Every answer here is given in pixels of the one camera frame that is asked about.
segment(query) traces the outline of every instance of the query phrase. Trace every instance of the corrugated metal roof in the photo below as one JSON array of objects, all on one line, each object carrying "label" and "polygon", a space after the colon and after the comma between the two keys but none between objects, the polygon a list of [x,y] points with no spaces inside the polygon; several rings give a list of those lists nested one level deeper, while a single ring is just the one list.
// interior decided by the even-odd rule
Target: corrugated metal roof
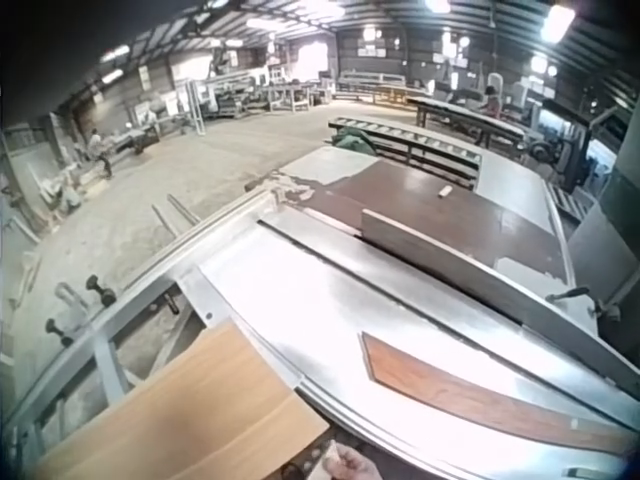
[{"label": "corrugated metal roof", "polygon": [[[596,0],[579,2],[577,17],[565,37],[557,45],[547,45],[541,40],[540,29],[550,1],[450,0],[451,12],[442,15],[428,10],[424,0],[331,1],[344,8],[344,16],[332,18],[311,13],[299,0],[229,0],[216,9],[207,1],[200,8],[189,8],[170,22],[138,35],[138,40],[144,39],[144,47],[140,47],[141,42],[135,43],[120,68],[133,69],[167,53],[207,48],[207,40],[212,37],[242,39],[246,47],[266,45],[268,32],[248,28],[249,18],[281,22],[283,29],[277,33],[280,40],[318,31],[336,34],[368,24],[398,28],[450,27],[454,33],[460,31],[471,36],[496,34],[499,42],[513,42],[532,55],[544,53],[558,63],[560,69],[563,65],[570,67],[567,70],[575,77],[570,79],[573,83],[588,86],[589,81],[585,80],[591,79],[591,83],[599,85],[612,99],[621,99],[629,105],[636,99],[637,78],[630,72],[635,67],[626,60],[634,46],[616,23],[615,13],[607,10],[603,2],[597,5]],[[98,70],[102,74],[114,64],[100,65]]]}]

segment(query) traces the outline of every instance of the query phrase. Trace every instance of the lumber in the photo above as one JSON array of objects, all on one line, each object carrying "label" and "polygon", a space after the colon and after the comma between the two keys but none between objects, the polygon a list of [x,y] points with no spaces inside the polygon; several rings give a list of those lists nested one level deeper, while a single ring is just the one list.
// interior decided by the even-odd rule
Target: lumber
[{"label": "lumber", "polygon": [[34,478],[259,480],[327,428],[228,321],[53,448]]},{"label": "lumber", "polygon": [[363,333],[373,379],[398,393],[469,422],[562,447],[623,456],[635,435],[623,428],[578,419],[463,380]]}]

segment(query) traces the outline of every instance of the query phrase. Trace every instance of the concrete floor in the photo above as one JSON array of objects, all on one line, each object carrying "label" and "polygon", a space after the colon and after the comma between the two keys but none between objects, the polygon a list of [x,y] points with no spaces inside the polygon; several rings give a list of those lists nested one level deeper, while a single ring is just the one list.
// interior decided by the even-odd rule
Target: concrete floor
[{"label": "concrete floor", "polygon": [[167,138],[119,164],[108,188],[37,247],[43,257],[40,271],[12,322],[18,398],[61,351],[57,337],[44,331],[48,318],[63,318],[67,309],[53,294],[58,282],[66,281],[99,308],[97,295],[84,288],[89,275],[121,288],[128,275],[171,242],[152,203],[169,211],[166,195],[171,193],[204,218],[241,196],[247,182],[321,147],[333,133],[328,120],[349,114],[414,119],[409,112],[335,102],[310,112],[208,124],[205,136]]}]

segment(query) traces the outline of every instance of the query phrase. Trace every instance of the fluorescent light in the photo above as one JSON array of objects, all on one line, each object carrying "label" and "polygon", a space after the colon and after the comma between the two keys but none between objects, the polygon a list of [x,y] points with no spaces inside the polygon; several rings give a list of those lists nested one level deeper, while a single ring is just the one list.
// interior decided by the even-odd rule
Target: fluorescent light
[{"label": "fluorescent light", "polygon": [[207,7],[209,7],[209,8],[222,8],[227,3],[229,3],[229,0],[210,0],[209,2],[207,2]]},{"label": "fluorescent light", "polygon": [[449,0],[424,0],[425,5],[433,13],[449,13],[451,12],[451,5]]},{"label": "fluorescent light", "polygon": [[230,38],[225,42],[225,44],[227,45],[227,47],[238,48],[244,45],[244,42],[242,40],[238,40],[237,38]]},{"label": "fluorescent light", "polygon": [[558,43],[569,30],[569,26],[576,17],[576,12],[571,8],[554,5],[549,10],[549,15],[544,20],[540,35],[545,42]]},{"label": "fluorescent light", "polygon": [[616,97],[614,99],[616,101],[616,103],[618,105],[620,105],[622,108],[629,108],[629,104],[627,102],[625,102],[623,99],[621,99],[620,97]]},{"label": "fluorescent light", "polygon": [[121,57],[122,55],[126,55],[129,53],[129,45],[120,45],[113,50],[109,50],[102,57],[100,57],[100,63],[110,62],[114,58]]},{"label": "fluorescent light", "polygon": [[102,77],[102,83],[109,84],[115,79],[120,78],[122,76],[122,73],[122,70],[118,68],[117,70],[114,70],[113,72],[108,73],[104,77]]},{"label": "fluorescent light", "polygon": [[250,18],[247,20],[247,27],[259,28],[261,30],[271,30],[277,32],[284,28],[284,24],[276,20],[266,20],[264,18]]},{"label": "fluorescent light", "polygon": [[344,8],[326,0],[302,0],[298,5],[310,15],[316,14],[322,18],[329,17],[331,19],[344,17]]},{"label": "fluorescent light", "polygon": [[535,55],[531,58],[531,70],[535,73],[544,74],[547,71],[548,62],[542,55]]}]

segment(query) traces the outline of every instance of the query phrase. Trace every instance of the hand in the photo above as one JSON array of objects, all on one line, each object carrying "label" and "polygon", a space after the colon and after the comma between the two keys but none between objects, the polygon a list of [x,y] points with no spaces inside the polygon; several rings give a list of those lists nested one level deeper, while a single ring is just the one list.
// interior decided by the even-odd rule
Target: hand
[{"label": "hand", "polygon": [[376,465],[351,447],[336,443],[340,460],[326,458],[323,467],[335,480],[382,480]]}]

